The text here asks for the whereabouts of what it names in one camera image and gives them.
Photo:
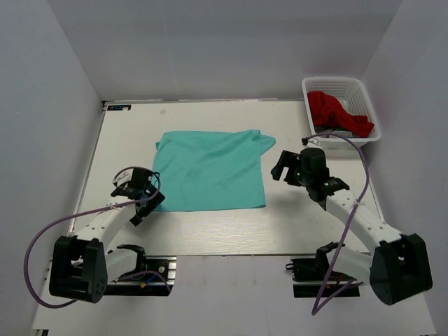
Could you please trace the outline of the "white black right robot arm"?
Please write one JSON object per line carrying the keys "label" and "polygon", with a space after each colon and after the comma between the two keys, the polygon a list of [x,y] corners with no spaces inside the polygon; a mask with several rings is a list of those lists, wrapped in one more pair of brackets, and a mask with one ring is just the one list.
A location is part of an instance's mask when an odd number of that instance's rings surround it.
{"label": "white black right robot arm", "polygon": [[271,175],[276,181],[305,188],[312,201],[347,224],[368,250],[361,253],[337,241],[330,242],[318,248],[313,258],[296,258],[286,265],[296,282],[327,279],[366,284],[385,305],[433,287],[424,240],[391,227],[361,204],[342,179],[330,175],[323,150],[285,150]]}

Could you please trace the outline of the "teal t shirt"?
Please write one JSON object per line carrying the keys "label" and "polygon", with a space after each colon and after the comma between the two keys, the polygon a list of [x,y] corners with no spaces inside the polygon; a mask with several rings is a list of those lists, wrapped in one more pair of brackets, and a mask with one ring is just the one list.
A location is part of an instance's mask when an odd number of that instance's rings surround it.
{"label": "teal t shirt", "polygon": [[261,157],[276,143],[257,129],[165,132],[153,171],[164,201],[159,212],[257,209],[266,205]]}

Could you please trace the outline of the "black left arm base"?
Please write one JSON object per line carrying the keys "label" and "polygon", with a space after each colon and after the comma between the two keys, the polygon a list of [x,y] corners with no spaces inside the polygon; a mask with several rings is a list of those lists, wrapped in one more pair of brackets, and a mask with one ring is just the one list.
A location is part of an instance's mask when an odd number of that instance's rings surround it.
{"label": "black left arm base", "polygon": [[175,256],[147,257],[140,272],[129,272],[108,284],[105,296],[168,297],[176,278]]}

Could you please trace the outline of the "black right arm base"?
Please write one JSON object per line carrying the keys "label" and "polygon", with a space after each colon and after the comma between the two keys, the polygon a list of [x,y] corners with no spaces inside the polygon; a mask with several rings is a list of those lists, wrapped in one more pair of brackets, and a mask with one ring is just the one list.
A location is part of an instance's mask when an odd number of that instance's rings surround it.
{"label": "black right arm base", "polygon": [[[293,280],[294,298],[316,298],[325,273],[318,271],[313,258],[294,258],[285,266]],[[338,298],[358,298],[360,290],[358,282],[343,273],[332,272],[328,283],[325,285],[322,297],[327,298],[349,281],[353,281],[350,287],[337,295]]]}

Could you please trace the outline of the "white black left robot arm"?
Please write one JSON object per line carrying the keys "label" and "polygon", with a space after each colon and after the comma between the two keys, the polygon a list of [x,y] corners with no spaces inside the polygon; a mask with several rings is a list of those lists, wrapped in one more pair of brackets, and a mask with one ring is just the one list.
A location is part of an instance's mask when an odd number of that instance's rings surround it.
{"label": "white black left robot arm", "polygon": [[55,297],[98,302],[110,282],[141,279],[148,271],[146,252],[135,244],[113,245],[127,225],[138,226],[164,200],[160,175],[146,168],[123,169],[113,179],[108,203],[94,218],[54,245],[49,292]]}

